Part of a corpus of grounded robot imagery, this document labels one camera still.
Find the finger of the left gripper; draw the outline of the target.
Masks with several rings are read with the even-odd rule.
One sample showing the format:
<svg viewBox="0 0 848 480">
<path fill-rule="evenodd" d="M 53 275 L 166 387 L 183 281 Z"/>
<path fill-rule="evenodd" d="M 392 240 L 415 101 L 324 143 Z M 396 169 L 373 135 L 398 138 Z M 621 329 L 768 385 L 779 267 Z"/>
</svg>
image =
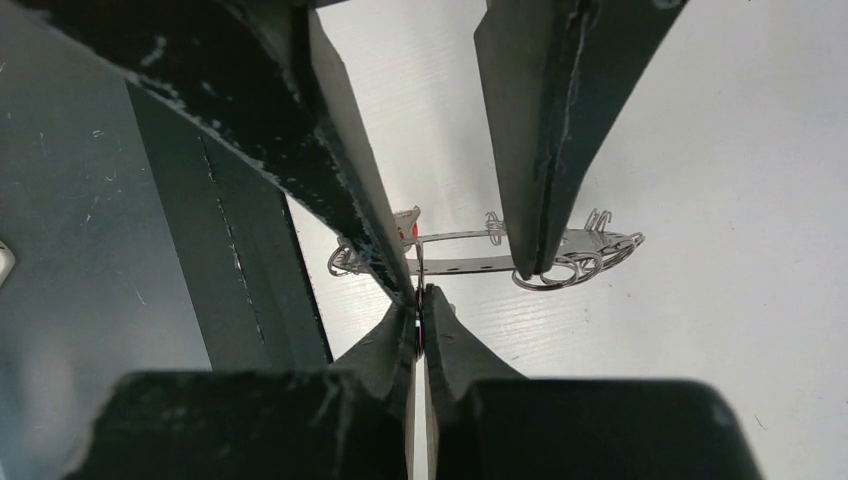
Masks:
<svg viewBox="0 0 848 480">
<path fill-rule="evenodd" d="M 491 1 L 473 38 L 507 231 L 561 238 L 681 1 Z"/>
<path fill-rule="evenodd" d="M 22 1 L 347 241 L 396 304 L 410 271 L 350 79 L 316 1 Z"/>
</svg>

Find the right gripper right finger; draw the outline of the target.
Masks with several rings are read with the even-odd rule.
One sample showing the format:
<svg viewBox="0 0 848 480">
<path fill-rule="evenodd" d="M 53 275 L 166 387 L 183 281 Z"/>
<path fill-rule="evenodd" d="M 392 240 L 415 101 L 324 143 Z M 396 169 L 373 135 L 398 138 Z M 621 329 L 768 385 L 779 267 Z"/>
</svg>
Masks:
<svg viewBox="0 0 848 480">
<path fill-rule="evenodd" d="M 712 387 L 675 379 L 531 379 L 423 296 L 433 479 L 757 479 Z"/>
</svg>

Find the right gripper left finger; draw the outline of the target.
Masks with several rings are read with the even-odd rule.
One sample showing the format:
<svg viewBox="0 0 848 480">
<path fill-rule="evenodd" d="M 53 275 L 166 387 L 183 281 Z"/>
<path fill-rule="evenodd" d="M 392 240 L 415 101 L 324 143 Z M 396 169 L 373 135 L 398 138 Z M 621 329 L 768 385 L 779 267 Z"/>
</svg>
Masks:
<svg viewBox="0 0 848 480">
<path fill-rule="evenodd" d="M 311 371 L 124 376 L 68 479 L 405 479 L 415 315 L 392 306 Z"/>
</svg>

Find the large metal keyring disc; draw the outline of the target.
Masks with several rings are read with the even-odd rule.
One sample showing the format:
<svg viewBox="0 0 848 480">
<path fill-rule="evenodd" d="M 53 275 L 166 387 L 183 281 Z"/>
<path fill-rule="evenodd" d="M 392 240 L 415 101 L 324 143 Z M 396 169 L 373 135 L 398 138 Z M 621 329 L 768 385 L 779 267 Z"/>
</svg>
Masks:
<svg viewBox="0 0 848 480">
<path fill-rule="evenodd" d="M 403 252 L 413 250 L 420 241 L 424 246 L 437 242 L 484 238 L 494 246 L 504 240 L 512 241 L 511 252 L 503 256 L 472 258 L 427 258 L 424 255 L 424 278 L 431 276 L 476 275 L 508 272 L 512 281 L 529 291 L 553 291 L 585 283 L 627 260 L 645 242 L 641 232 L 623 234 L 609 231 L 612 220 L 609 210 L 592 210 L 581 228 L 565 228 L 561 238 L 544 244 L 540 249 L 523 249 L 516 243 L 525 240 L 524 233 L 507 231 L 506 222 L 496 212 L 486 214 L 480 230 L 464 230 L 422 235 L 402 241 Z M 417 275 L 416 257 L 407 260 L 410 273 Z"/>
</svg>

